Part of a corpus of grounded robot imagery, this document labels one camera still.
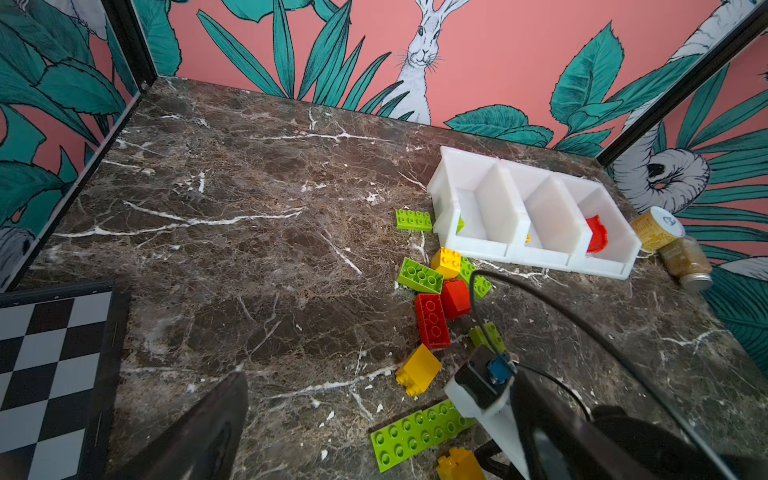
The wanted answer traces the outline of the yellow lego brick front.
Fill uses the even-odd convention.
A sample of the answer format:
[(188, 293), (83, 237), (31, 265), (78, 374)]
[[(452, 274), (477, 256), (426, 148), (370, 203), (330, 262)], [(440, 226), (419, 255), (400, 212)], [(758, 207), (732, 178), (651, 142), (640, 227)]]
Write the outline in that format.
[(474, 453), (465, 448), (451, 448), (440, 457), (436, 467), (440, 480), (485, 480), (485, 474)]

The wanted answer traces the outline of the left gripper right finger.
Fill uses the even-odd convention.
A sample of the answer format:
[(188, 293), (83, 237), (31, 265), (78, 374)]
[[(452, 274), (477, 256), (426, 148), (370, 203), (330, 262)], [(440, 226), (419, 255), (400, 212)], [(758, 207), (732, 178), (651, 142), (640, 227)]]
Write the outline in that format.
[(510, 388), (532, 479), (652, 479), (654, 474), (590, 422), (520, 372)]

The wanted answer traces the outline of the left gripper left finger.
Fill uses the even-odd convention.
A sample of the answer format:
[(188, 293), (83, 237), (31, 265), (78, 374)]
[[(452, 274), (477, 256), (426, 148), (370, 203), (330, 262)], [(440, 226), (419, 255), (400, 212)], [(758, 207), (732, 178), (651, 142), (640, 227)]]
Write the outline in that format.
[(229, 479), (248, 411), (248, 384), (232, 372), (107, 479)]

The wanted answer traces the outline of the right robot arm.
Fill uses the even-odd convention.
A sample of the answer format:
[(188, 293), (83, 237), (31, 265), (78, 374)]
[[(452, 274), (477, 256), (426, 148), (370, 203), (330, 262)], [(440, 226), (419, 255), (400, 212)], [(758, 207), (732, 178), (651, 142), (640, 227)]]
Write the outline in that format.
[(598, 430), (660, 479), (722, 479), (698, 448), (619, 406), (598, 405), (591, 415)]

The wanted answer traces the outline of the white three-compartment bin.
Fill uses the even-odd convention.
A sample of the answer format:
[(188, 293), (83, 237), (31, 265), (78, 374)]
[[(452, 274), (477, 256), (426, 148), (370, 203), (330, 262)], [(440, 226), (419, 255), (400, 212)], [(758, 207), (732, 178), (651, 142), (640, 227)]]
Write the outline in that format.
[[(641, 242), (604, 185), (443, 146), (427, 191), (441, 246), (472, 259), (625, 280)], [(608, 246), (588, 253), (586, 219), (599, 215)]]

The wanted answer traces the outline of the red arch lego piece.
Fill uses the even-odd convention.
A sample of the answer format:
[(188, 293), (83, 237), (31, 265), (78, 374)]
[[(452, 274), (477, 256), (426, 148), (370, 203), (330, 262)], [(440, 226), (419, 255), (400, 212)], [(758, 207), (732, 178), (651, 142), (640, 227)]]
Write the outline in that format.
[(608, 246), (609, 240), (607, 228), (602, 223), (600, 216), (595, 215), (591, 218), (587, 218), (586, 222), (592, 232), (587, 252), (598, 253), (603, 251)]

